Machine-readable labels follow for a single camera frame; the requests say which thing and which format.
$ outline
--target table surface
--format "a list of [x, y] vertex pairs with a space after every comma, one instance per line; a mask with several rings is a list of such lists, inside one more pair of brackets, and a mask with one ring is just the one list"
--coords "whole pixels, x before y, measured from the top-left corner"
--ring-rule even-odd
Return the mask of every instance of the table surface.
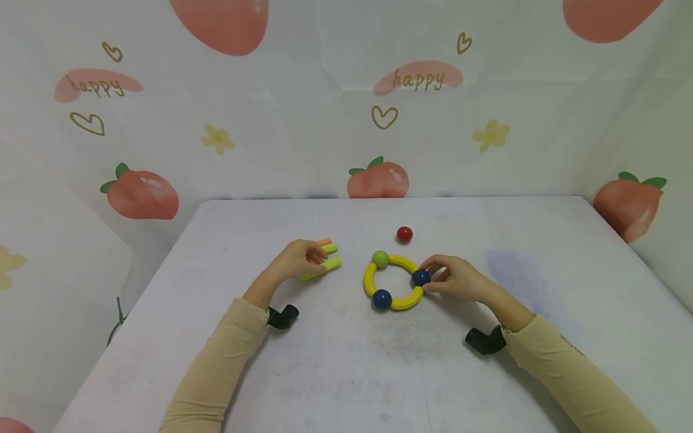
[[[414, 231], [409, 245], [396, 230]], [[579, 197], [229, 200], [200, 206], [56, 428], [155, 432], [173, 392], [231, 300], [281, 248], [331, 237], [342, 267], [284, 283], [272, 305], [301, 312], [270, 329], [249, 363], [227, 432], [572, 432], [506, 350], [482, 357], [483, 306], [427, 294], [376, 312], [362, 288], [374, 251], [420, 263], [469, 259], [544, 314], [662, 432], [690, 428], [693, 317]], [[393, 296], [408, 273], [379, 271]]]

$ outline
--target beige shirt sleeve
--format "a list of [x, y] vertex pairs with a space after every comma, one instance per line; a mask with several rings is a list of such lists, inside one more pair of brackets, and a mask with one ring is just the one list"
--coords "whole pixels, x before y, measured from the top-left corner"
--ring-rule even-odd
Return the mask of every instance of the beige shirt sleeve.
[[269, 312], [234, 299], [178, 385], [159, 433], [219, 433], [240, 372], [265, 337]]
[[630, 398], [544, 317], [503, 329], [518, 365], [539, 379], [582, 433], [657, 432]]

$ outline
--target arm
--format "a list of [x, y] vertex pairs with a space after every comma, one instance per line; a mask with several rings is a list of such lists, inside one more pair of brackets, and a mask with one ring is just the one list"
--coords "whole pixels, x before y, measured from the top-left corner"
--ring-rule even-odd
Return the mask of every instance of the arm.
[[444, 292], [488, 306], [518, 365], [539, 379], [583, 433], [651, 433], [657, 430], [623, 391], [564, 339], [548, 320], [459, 257], [433, 256], [421, 264], [446, 269], [426, 292]]
[[279, 284], [300, 274], [321, 274], [326, 256], [314, 242], [296, 240], [234, 299], [193, 361], [166, 409], [159, 433], [219, 433], [246, 361], [265, 337], [267, 308]]

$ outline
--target black clamp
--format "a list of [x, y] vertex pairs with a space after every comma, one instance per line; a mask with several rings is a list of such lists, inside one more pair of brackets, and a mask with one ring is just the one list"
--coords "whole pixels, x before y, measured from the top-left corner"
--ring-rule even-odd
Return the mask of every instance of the black clamp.
[[270, 319], [267, 320], [267, 324], [276, 329], [289, 329], [291, 325], [294, 324], [296, 318], [299, 316], [298, 308], [289, 304], [284, 307], [284, 311], [279, 312], [274, 308], [270, 307]]
[[464, 341], [482, 355], [493, 355], [505, 347], [505, 338], [500, 325], [496, 326], [490, 335], [486, 335], [477, 328], [472, 328], [467, 333]]

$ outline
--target yellow flower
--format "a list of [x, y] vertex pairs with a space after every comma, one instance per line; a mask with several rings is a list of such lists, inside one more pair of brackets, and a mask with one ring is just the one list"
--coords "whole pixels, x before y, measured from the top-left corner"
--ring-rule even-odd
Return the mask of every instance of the yellow flower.
[[0, 245], [0, 290], [9, 290], [12, 280], [5, 272], [14, 271], [26, 264], [26, 258], [19, 254], [8, 254], [7, 249]]
[[229, 138], [228, 131], [222, 129], [216, 130], [214, 126], [208, 123], [204, 126], [204, 130], [207, 131], [207, 136], [200, 138], [200, 141], [206, 146], [214, 146], [218, 155], [224, 154], [224, 148], [233, 149], [236, 147], [234, 142]]
[[501, 148], [505, 145], [505, 139], [510, 134], [510, 125], [498, 126], [498, 121], [491, 119], [486, 124], [486, 131], [475, 132], [472, 140], [481, 143], [481, 153], [486, 152], [492, 145]]

